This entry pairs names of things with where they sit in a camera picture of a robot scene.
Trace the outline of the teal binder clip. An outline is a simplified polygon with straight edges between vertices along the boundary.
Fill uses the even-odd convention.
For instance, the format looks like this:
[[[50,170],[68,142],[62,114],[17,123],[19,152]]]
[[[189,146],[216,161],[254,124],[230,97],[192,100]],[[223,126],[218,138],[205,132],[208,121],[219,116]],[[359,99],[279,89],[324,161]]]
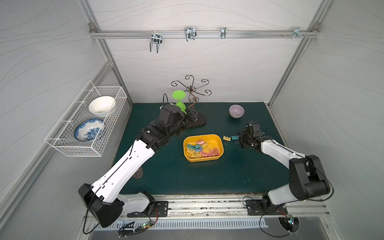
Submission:
[[[235,144],[239,144],[240,143],[240,137],[239,136],[231,136],[231,139],[232,139],[232,141],[235,142]]]

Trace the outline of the yellow binder clip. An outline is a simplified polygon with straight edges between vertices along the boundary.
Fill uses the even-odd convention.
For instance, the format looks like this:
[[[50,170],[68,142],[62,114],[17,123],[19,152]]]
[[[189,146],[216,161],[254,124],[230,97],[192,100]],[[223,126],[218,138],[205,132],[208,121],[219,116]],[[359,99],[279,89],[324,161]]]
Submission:
[[[223,136],[224,145],[227,145],[231,140],[231,137]]]

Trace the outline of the green plastic goblet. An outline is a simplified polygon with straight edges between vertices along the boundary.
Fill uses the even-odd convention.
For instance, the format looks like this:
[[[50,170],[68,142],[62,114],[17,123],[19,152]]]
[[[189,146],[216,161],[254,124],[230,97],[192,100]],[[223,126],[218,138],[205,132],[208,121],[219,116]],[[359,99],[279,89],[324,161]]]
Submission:
[[[179,107],[183,113],[186,114],[186,105],[182,102],[182,100],[186,97],[186,93],[181,90],[174,91],[172,93],[172,97],[177,100],[175,106]]]

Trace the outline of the bronze wire cup stand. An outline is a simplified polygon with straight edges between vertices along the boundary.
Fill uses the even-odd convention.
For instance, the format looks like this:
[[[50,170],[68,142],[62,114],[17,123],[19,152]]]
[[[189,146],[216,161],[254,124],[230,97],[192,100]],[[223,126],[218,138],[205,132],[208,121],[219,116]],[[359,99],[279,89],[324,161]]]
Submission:
[[[207,79],[202,79],[201,80],[201,85],[196,87],[195,86],[195,78],[194,76],[192,75],[187,75],[185,76],[185,80],[186,81],[189,81],[191,80],[192,82],[189,84],[189,85],[186,85],[184,83],[182,83],[181,81],[179,80],[175,80],[175,81],[172,81],[171,82],[171,86],[172,87],[178,87],[179,85],[181,85],[182,87],[185,88],[185,90],[182,90],[183,93],[185,93],[185,95],[188,95],[188,101],[191,103],[189,105],[189,108],[191,110],[196,110],[195,109],[195,105],[199,102],[199,96],[204,96],[204,97],[208,97],[212,94],[212,91],[211,90],[208,90],[206,89],[204,94],[203,93],[200,93],[199,90],[201,88],[205,88],[209,83],[210,81],[207,80]],[[197,113],[197,120],[190,126],[190,128],[199,128],[199,127],[203,127],[207,124],[207,117],[206,115],[202,114],[202,113]]]

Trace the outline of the yellow plastic storage box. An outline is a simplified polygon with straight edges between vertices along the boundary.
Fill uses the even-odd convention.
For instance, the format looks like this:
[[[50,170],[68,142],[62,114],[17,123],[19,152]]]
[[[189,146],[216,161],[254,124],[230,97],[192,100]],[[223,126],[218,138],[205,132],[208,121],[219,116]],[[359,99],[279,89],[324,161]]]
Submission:
[[[185,158],[191,163],[218,160],[224,154],[224,147],[218,135],[190,136],[184,139]]]

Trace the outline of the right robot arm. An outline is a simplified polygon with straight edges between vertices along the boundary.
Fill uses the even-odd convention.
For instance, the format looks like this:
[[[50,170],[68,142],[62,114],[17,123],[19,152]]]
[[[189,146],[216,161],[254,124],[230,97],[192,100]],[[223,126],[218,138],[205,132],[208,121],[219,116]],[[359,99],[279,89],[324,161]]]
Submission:
[[[265,136],[258,122],[246,124],[246,129],[238,132],[241,147],[252,148],[272,157],[289,170],[288,184],[270,190],[261,200],[261,208],[267,212],[287,203],[311,200],[334,193],[321,160],[315,155],[304,155]]]

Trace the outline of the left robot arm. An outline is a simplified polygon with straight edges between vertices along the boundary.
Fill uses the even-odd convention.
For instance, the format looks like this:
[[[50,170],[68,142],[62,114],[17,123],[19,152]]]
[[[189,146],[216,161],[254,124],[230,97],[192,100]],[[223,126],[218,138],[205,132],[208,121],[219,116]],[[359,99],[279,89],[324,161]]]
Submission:
[[[123,201],[119,199],[119,193],[137,170],[172,136],[182,134],[197,120],[198,113],[191,108],[182,111],[174,104],[162,106],[159,117],[136,135],[132,146],[106,174],[93,184],[83,184],[79,188],[86,213],[92,214],[103,228],[112,225],[124,211],[150,214],[155,203],[151,195],[143,191]]]

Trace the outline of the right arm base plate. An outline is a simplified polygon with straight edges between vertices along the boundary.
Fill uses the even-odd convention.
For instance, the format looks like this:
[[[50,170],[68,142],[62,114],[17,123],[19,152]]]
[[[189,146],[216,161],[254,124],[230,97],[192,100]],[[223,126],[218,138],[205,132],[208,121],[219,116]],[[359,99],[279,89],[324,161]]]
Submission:
[[[253,200],[247,199],[244,200],[244,205],[246,207],[247,213],[249,216],[262,216],[262,215],[288,215],[287,208],[284,205],[273,205],[268,200]]]

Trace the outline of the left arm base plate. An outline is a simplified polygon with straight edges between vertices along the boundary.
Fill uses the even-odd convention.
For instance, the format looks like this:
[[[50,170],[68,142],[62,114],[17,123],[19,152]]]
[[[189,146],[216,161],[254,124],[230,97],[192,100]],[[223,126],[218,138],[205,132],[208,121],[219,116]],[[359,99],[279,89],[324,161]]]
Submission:
[[[155,201],[150,203],[143,212],[135,212],[127,214],[128,218],[147,218],[151,219],[156,217],[162,218],[168,216],[169,202],[168,201]]]

